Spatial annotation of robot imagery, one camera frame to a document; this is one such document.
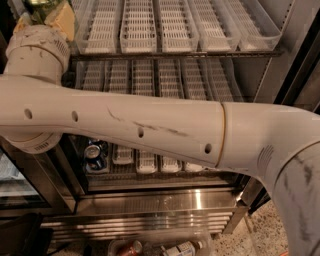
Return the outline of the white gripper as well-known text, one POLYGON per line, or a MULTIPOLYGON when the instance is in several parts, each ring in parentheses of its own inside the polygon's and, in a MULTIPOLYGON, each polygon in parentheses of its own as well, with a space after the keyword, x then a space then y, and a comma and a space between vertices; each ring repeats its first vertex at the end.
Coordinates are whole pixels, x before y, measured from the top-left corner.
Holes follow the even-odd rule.
POLYGON ((13 30, 6 56, 21 47, 40 48, 52 54, 66 72, 70 58, 70 49, 66 41, 73 41, 75 36, 75 14, 69 2, 60 2, 46 17, 44 23, 47 26, 31 26, 31 16, 23 13, 13 30))

